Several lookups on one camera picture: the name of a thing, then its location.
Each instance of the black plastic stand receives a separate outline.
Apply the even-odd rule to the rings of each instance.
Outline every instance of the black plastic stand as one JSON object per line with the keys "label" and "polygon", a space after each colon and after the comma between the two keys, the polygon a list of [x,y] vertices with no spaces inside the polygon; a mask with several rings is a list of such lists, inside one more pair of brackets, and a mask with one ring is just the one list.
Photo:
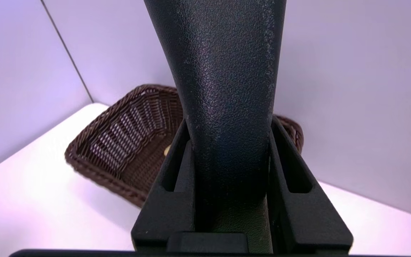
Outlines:
{"label": "black plastic stand", "polygon": [[[352,234],[276,118],[272,120],[268,153],[269,186],[265,207],[271,238],[265,243],[271,244],[272,249],[266,254],[347,255]],[[196,231],[200,224],[194,218],[198,203],[194,175],[189,133],[183,123],[132,229],[137,252],[24,250],[11,257],[203,256],[212,253],[250,256],[258,253],[258,248],[253,251],[250,243],[259,242],[260,238],[254,238],[258,234],[245,233],[258,230],[257,227],[243,231]],[[235,227],[251,227],[247,221],[267,218],[258,217],[258,213],[242,208],[245,218],[235,220]]]}

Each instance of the black textured pole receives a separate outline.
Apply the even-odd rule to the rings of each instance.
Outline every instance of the black textured pole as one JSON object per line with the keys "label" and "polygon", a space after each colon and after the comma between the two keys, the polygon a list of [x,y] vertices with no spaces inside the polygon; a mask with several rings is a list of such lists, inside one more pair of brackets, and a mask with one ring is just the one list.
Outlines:
{"label": "black textured pole", "polygon": [[[265,215],[267,150],[286,2],[145,4],[191,136],[197,171],[196,229],[240,230],[233,228],[236,218],[258,223],[256,217]],[[235,216],[235,210],[247,206],[258,206],[259,212]]]}

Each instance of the wicker basket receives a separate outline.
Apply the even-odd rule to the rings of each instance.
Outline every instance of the wicker basket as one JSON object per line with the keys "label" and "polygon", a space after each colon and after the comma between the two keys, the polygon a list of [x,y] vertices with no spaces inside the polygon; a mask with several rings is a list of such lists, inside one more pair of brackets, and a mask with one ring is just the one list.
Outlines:
{"label": "wicker basket", "polygon": [[[302,129],[278,116],[302,150]],[[142,85],[109,107],[68,146],[65,158],[84,177],[141,207],[183,120],[177,90]]]}

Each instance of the white table surface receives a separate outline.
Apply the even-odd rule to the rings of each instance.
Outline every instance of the white table surface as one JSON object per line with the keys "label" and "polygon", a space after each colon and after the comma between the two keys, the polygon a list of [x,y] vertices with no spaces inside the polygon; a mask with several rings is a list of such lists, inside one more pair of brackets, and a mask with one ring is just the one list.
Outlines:
{"label": "white table surface", "polygon": [[[0,163],[0,257],[20,249],[133,250],[139,209],[75,173],[69,142],[107,109],[91,104]],[[411,215],[321,183],[352,231],[352,254],[411,255]]]}

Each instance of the brown woven basket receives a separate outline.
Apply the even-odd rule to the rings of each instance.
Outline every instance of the brown woven basket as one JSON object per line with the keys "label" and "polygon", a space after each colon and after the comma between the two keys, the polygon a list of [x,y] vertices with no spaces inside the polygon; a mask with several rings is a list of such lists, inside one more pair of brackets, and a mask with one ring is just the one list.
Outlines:
{"label": "brown woven basket", "polygon": [[[301,152],[304,138],[299,124],[277,117]],[[182,120],[176,88],[139,86],[70,143],[66,161],[79,174],[141,207]]]}

